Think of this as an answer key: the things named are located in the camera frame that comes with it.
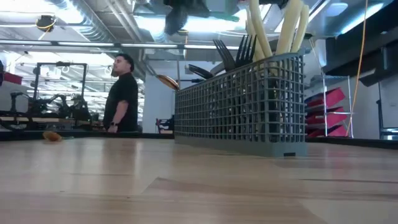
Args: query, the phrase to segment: fork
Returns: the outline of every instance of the fork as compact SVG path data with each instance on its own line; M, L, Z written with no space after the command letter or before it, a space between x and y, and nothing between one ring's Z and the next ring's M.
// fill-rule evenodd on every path
M252 35L248 35L246 40L245 37L246 36L244 35L239 45L238 53L236 54L235 68L239 68L253 62L254 51L256 49L257 36L256 35L254 36L253 43L252 43L252 38L253 38Z
M213 42L217 48L219 55L221 56L221 59L223 60L225 71L228 72L234 70L234 58L232 57L231 52L229 52L229 50L226 48L224 42L222 40L213 40Z

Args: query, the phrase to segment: gray plastic basket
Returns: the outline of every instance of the gray plastic basket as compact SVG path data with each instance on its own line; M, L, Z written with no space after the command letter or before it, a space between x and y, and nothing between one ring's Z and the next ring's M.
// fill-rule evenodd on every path
M176 92L176 142L305 156L303 54L267 58Z

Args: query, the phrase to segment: orange cable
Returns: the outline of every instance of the orange cable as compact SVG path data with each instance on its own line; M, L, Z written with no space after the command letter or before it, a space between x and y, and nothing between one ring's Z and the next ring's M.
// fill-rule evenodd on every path
M365 12L364 12L364 20L363 20L363 29L362 29L362 44L361 44L361 53L359 55L359 63L358 63L358 71L356 74L356 83L355 83L355 91L354 91L354 100L353 104L351 106L351 113L349 115L349 123L348 123L348 128L346 132L346 136L348 136L349 128L351 127L351 122L353 120L353 112L354 112L354 106L356 103L356 94L358 92L358 82L359 82L359 75L361 74L361 66L362 66L362 56L363 56L363 50L365 46L365 33L366 33L366 11L368 10L368 1L365 0Z

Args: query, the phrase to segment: orange object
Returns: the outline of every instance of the orange object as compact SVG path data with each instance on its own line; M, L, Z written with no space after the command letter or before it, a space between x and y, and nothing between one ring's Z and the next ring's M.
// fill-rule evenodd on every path
M178 83L174 81L174 79L166 76L166 75L156 75L156 78L158 78L163 84L167 85L173 90L179 90L180 87L178 86Z
M43 138L48 141L61 141L62 140L61 135L59 135L55 132L52 132L52 131L45 131L43 133Z

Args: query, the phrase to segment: yellow cord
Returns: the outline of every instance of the yellow cord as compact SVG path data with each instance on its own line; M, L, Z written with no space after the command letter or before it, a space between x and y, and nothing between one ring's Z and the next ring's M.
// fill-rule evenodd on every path
M39 26L37 25L38 22L39 22L39 20L37 19L37 20L36 20L36 27L37 27L37 28L49 30L52 26L55 25L55 23L57 22L57 20L54 20L54 22L53 22L52 24L50 24L50 25L48 25L48 26L45 26L45 27L39 27Z
M358 92L359 75L361 74L362 56L363 56L363 49L364 49L364 46L365 46L366 11L367 10L368 10L368 0L365 0L365 12L364 12L363 29L362 29L361 53L359 55L358 72L356 74L356 83L355 83L355 91L354 91L354 100L353 100L353 104L351 106L351 114L349 115L349 123L348 123L346 136L348 136L349 128L351 127L351 121L353 120L354 106L355 106L355 102L356 102L356 94Z

